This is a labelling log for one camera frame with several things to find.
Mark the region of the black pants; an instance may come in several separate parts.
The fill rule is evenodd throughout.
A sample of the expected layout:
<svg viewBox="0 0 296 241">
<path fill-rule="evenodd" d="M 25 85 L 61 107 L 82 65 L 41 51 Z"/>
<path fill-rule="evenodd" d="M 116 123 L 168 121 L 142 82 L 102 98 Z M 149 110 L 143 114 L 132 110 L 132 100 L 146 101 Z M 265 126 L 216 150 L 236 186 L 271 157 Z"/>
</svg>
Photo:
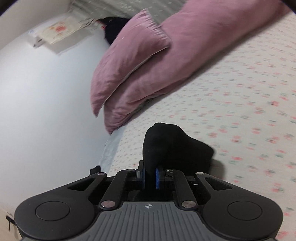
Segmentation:
<svg viewBox="0 0 296 241">
<path fill-rule="evenodd" d="M 197 172 L 210 174 L 217 162 L 209 145 L 189 137 L 179 126 L 155 123 L 144 138 L 142 157 L 145 168 L 144 183 L 133 177 L 112 193 L 118 201 L 157 202 L 195 201 L 204 205 L 210 194 L 195 179 Z M 160 170 L 160 187 L 156 189 L 155 169 Z"/>
</svg>

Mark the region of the light blue blanket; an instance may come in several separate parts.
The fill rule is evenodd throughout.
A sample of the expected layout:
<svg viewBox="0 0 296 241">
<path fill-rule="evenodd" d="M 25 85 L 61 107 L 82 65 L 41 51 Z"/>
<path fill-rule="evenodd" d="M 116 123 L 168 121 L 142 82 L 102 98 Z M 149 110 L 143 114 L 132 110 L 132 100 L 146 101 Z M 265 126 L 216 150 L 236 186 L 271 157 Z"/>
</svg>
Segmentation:
<svg viewBox="0 0 296 241">
<path fill-rule="evenodd" d="M 109 172 L 124 131 L 124 128 L 115 130 L 106 141 L 99 161 L 101 171 Z"/>
</svg>

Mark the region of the cherry print bed sheet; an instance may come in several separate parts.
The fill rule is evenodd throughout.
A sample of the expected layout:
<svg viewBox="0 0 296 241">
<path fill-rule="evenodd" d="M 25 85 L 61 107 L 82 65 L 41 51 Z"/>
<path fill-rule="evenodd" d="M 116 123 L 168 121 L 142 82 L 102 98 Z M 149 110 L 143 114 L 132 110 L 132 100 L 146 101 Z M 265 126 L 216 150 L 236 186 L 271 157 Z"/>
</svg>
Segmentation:
<svg viewBox="0 0 296 241">
<path fill-rule="evenodd" d="M 215 150 L 213 173 L 274 200 L 295 240 L 295 14 L 248 39 L 122 127 L 109 175 L 136 168 L 145 132 L 178 125 Z"/>
</svg>

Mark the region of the pink pillow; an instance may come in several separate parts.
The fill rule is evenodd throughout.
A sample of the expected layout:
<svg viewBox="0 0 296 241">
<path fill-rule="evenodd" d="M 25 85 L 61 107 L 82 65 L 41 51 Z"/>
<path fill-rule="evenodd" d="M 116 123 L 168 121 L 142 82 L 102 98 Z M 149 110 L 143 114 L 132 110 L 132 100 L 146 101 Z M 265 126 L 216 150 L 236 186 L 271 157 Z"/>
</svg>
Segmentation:
<svg viewBox="0 0 296 241">
<path fill-rule="evenodd" d="M 121 29 L 93 73 L 90 89 L 93 114 L 98 116 L 104 103 L 119 85 L 152 56 L 170 45 L 170 38 L 154 21 L 148 9 L 143 9 L 132 17 Z"/>
</svg>

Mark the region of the black bag by curtain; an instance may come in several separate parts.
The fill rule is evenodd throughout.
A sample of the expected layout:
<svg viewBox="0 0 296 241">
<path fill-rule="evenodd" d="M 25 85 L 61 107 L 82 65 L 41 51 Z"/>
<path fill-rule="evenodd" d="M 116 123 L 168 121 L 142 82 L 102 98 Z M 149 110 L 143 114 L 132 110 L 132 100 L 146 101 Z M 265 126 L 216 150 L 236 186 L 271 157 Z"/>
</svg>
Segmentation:
<svg viewBox="0 0 296 241">
<path fill-rule="evenodd" d="M 128 23 L 130 19 L 121 17 L 106 17 L 98 19 L 97 21 L 102 24 L 105 32 L 105 39 L 111 45 L 116 39 L 121 29 Z"/>
</svg>

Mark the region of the pink duvet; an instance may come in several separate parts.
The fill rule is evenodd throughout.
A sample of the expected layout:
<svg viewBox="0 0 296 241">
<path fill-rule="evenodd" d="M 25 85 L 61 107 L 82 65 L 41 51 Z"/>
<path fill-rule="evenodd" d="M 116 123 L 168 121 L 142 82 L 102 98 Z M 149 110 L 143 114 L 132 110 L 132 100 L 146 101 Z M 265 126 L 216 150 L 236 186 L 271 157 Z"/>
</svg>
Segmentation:
<svg viewBox="0 0 296 241">
<path fill-rule="evenodd" d="M 187 1 L 162 22 L 171 46 L 130 75 L 104 104 L 108 133 L 122 126 L 146 100 L 181 85 L 216 54 L 288 12 L 281 1 Z"/>
</svg>

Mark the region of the grey patterned curtain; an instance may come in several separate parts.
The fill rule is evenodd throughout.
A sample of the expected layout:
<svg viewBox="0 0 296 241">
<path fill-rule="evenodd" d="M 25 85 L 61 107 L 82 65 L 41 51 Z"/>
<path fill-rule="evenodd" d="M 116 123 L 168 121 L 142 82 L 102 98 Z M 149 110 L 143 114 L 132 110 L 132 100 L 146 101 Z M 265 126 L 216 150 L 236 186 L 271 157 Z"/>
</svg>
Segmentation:
<svg viewBox="0 0 296 241">
<path fill-rule="evenodd" d="M 153 20 L 160 24 L 177 13 L 184 4 L 184 0 L 75 0 L 71 1 L 71 8 L 96 19 L 132 18 L 147 9 Z"/>
</svg>

